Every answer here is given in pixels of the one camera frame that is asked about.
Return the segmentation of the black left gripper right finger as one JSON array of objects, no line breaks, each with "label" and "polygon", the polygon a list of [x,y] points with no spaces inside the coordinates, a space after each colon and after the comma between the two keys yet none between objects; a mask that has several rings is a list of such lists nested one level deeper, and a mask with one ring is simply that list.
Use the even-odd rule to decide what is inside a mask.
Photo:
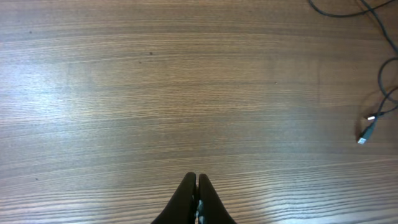
[{"label": "black left gripper right finger", "polygon": [[206,174],[199,175],[197,218],[199,224],[236,224]]}]

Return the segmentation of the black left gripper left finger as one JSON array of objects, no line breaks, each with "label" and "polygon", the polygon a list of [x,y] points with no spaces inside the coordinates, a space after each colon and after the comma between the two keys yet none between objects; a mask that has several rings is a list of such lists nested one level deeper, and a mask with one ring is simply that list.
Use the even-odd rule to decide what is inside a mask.
[{"label": "black left gripper left finger", "polygon": [[196,174],[188,172],[152,224],[193,224],[197,212]]}]

